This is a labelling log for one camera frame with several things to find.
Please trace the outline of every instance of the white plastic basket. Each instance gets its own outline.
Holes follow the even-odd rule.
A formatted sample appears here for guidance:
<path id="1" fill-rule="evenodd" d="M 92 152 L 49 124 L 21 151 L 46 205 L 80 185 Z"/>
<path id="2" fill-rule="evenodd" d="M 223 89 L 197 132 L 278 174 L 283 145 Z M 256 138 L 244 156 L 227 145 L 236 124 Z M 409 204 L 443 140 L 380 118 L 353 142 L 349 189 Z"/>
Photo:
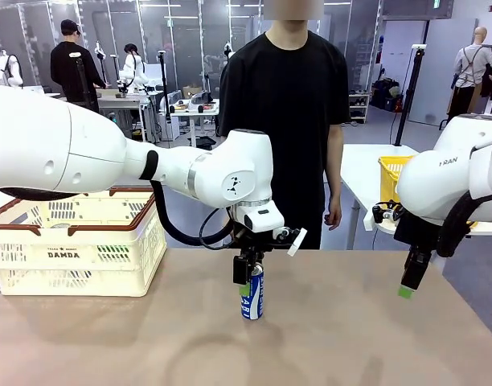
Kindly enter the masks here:
<path id="1" fill-rule="evenodd" d="M 5 295 L 141 297 L 166 238 L 149 189 L 112 189 L 0 208 Z"/>

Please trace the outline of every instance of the brown basket rim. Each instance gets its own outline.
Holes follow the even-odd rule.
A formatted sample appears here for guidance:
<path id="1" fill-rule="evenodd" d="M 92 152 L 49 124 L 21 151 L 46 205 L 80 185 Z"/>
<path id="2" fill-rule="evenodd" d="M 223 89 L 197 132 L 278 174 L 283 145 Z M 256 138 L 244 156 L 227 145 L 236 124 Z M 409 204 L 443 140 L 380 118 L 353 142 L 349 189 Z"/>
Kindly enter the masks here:
<path id="1" fill-rule="evenodd" d="M 74 235 L 76 232 L 83 231 L 114 231 L 114 232 L 130 232 L 135 230 L 139 224 L 144 220 L 146 213 L 151 209 L 155 202 L 155 197 L 153 195 L 153 189 L 150 187 L 112 187 L 108 191 L 109 196 L 112 197 L 116 193 L 123 192 L 151 192 L 152 195 L 146 202 L 146 205 L 142 208 L 142 210 L 135 216 L 132 222 L 128 225 L 73 225 L 68 228 L 68 236 Z M 18 203 L 20 203 L 21 199 L 13 199 L 6 205 L 0 207 L 0 215 L 5 211 L 8 211 Z M 41 227 L 39 225 L 26 225 L 26 224 L 0 224 L 0 230 L 11 230 L 11 231 L 30 231 L 33 232 L 37 236 L 41 236 L 40 233 Z"/>

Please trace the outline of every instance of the blue and white can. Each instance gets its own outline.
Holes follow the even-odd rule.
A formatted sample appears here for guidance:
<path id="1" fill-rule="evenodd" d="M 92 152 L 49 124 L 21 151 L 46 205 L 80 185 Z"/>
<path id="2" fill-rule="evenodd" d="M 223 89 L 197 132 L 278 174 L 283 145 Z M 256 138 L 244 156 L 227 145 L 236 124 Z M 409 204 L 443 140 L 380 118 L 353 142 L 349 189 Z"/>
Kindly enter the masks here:
<path id="1" fill-rule="evenodd" d="M 252 280 L 241 288 L 240 309 L 243 317 L 257 320 L 264 313 L 264 268 L 255 264 Z"/>

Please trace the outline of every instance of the black t-shirt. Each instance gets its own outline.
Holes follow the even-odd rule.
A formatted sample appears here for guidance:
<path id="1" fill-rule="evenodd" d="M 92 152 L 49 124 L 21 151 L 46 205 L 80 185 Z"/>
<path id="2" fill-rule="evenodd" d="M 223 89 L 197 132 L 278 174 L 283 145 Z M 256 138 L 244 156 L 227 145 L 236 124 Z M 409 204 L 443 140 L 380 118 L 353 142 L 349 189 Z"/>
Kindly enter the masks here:
<path id="1" fill-rule="evenodd" d="M 62 86 L 68 101 L 81 102 L 84 100 L 84 90 L 76 67 L 76 60 L 69 56 L 73 52 L 81 54 L 88 90 L 96 98 L 96 90 L 92 84 L 105 88 L 105 83 L 96 70 L 91 53 L 76 43 L 62 42 L 53 48 L 51 51 L 51 79 Z"/>
<path id="2" fill-rule="evenodd" d="M 286 224 L 321 221 L 329 128 L 350 120 L 342 53 L 310 31 L 305 46 L 295 51 L 261 35 L 229 60 L 219 103 L 221 135 L 233 129 L 269 135 L 273 199 Z"/>

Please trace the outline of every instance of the black cap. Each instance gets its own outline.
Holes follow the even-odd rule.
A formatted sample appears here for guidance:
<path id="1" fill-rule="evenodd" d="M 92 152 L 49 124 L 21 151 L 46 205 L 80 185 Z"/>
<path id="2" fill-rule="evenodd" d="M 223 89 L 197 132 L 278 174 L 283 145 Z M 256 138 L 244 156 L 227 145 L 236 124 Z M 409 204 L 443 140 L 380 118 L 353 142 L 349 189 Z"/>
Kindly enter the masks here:
<path id="1" fill-rule="evenodd" d="M 78 25 L 69 19 L 62 20 L 62 23 L 60 24 L 60 29 L 62 30 L 63 35 L 72 35 L 75 32 L 78 32 L 78 34 L 80 33 L 80 31 L 78 31 Z"/>

